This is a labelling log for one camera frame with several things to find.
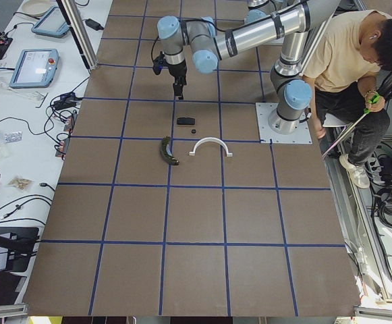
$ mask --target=beige t-shirt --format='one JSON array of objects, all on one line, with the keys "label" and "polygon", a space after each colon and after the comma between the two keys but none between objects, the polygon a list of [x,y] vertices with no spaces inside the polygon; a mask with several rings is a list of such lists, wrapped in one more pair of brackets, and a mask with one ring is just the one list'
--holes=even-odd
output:
[{"label": "beige t-shirt", "polygon": [[[316,88],[340,92],[363,76],[376,75],[380,67],[359,53],[359,27],[375,10],[353,11],[334,17],[308,62],[304,75],[315,78]],[[379,12],[388,19],[386,13]]]}]

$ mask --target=blue tablet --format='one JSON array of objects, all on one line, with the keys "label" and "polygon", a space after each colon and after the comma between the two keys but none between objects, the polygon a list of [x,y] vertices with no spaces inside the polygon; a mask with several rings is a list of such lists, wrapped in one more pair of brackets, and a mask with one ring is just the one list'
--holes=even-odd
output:
[{"label": "blue tablet", "polygon": [[31,28],[35,34],[61,38],[69,27],[59,7],[51,7],[43,17]]},{"label": "blue tablet", "polygon": [[24,49],[9,86],[12,88],[46,88],[55,76],[59,54],[56,49]]}]

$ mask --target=shoe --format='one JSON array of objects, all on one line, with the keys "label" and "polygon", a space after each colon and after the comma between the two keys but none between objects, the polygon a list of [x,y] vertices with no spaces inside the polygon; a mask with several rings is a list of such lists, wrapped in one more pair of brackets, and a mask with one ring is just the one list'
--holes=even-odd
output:
[{"label": "shoe", "polygon": [[350,180],[353,184],[361,189],[367,189],[370,187],[370,179],[366,175],[364,167],[358,167],[357,165],[349,162],[349,155],[342,154],[339,157],[340,164],[347,170]]}]

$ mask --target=light blue cap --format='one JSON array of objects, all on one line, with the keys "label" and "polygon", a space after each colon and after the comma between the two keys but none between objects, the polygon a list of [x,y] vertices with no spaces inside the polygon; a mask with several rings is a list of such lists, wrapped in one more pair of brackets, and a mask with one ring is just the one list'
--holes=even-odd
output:
[{"label": "light blue cap", "polygon": [[[212,17],[202,17],[203,20],[207,20],[208,22],[212,22],[214,23],[214,20],[212,19]],[[215,37],[217,35],[216,30],[214,25],[212,24],[207,24],[208,25],[208,29],[209,29],[209,34],[211,34],[211,37]]]},{"label": "light blue cap", "polygon": [[158,36],[160,39],[172,37],[179,29],[179,20],[175,16],[162,17],[157,23]]},{"label": "light blue cap", "polygon": [[312,98],[311,87],[303,80],[293,80],[285,86],[284,98],[291,108],[303,110],[310,104]]},{"label": "light blue cap", "polygon": [[255,22],[265,17],[267,17],[267,15],[261,10],[257,10],[257,9],[250,10],[247,14],[246,23],[249,24],[250,22]]},{"label": "light blue cap", "polygon": [[200,73],[208,74],[218,66],[218,57],[207,49],[201,49],[193,54],[193,62]]}]

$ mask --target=white robotic arm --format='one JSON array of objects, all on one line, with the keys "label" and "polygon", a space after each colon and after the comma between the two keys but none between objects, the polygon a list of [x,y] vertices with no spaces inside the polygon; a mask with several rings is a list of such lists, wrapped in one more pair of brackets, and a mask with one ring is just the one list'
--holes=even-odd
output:
[{"label": "white robotic arm", "polygon": [[173,16],[163,17],[157,28],[164,53],[156,58],[154,71],[159,74],[161,65],[167,65],[169,73],[175,78],[175,96],[183,99],[187,71],[184,46],[191,47],[197,70],[207,74],[217,68],[220,60],[284,37],[281,56],[271,73],[279,104],[269,123],[276,132],[289,134],[296,128],[302,110],[308,106],[312,96],[309,85],[299,77],[308,31],[328,20],[340,1],[296,0],[293,5],[270,14],[259,10],[269,0],[249,1],[249,9],[260,11],[256,14],[260,19],[219,35],[215,34],[211,18],[179,21]]}]

